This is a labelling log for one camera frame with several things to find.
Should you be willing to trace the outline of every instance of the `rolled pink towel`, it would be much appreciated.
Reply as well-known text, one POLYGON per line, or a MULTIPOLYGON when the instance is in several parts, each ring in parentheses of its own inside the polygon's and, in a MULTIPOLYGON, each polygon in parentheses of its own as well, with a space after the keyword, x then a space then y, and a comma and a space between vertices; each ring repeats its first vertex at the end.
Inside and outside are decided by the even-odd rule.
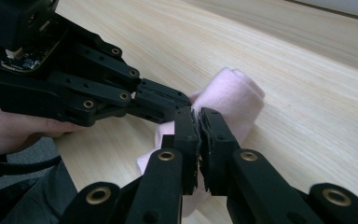
MULTIPOLYGON (((190 95, 192 108, 197 116, 203 107, 219 111, 229 129, 242 143, 264 106, 264 92, 248 76, 239 70, 222 69, 202 91, 190 95)), ((162 135, 174 134, 174 122, 159 125, 156 129, 156 149, 140 156, 138 166, 143 174, 150 155, 161 147, 162 135)), ((190 215, 204 201, 209 193, 203 187, 203 178, 199 172, 199 188, 191 196, 184 196, 182 215, 190 215)))

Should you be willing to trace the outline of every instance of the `dark pants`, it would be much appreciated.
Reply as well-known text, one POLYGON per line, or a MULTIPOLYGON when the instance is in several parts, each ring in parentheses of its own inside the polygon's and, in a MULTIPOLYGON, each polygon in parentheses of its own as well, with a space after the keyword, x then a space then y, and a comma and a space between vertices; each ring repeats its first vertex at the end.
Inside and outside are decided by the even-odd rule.
POLYGON ((58 223, 77 191, 62 162, 36 182, 2 223, 58 223))

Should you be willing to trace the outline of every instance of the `folded cloth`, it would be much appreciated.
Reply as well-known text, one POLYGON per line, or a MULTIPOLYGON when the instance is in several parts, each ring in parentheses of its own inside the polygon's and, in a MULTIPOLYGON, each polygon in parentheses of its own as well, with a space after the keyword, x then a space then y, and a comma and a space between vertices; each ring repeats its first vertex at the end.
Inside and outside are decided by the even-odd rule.
MULTIPOLYGON (((264 92, 248 76, 239 70, 222 69, 203 91, 190 95, 194 114, 203 107, 219 111, 238 143, 242 143, 255 124, 264 106, 264 92)), ((142 172, 145 171, 150 155, 161 147, 162 135, 174 134, 174 122, 161 124, 156 129, 156 149, 137 159, 142 172)), ((208 197, 199 172, 199 188, 191 196, 184 196, 182 215, 190 215, 208 197)))

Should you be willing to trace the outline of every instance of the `wooden table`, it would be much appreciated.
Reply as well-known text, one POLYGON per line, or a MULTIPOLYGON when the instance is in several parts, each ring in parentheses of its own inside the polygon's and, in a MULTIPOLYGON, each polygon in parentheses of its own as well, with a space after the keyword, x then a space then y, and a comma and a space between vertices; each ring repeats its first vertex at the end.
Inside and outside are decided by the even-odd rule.
MULTIPOLYGON (((242 144, 263 153, 293 187, 330 182, 358 195, 358 20, 278 0, 61 1, 58 13, 105 41, 146 77, 191 93, 223 67, 266 92, 242 144)), ((98 121, 56 144, 77 189, 125 186, 154 147, 155 124, 98 121)), ((184 223, 228 223, 210 198, 184 223)))

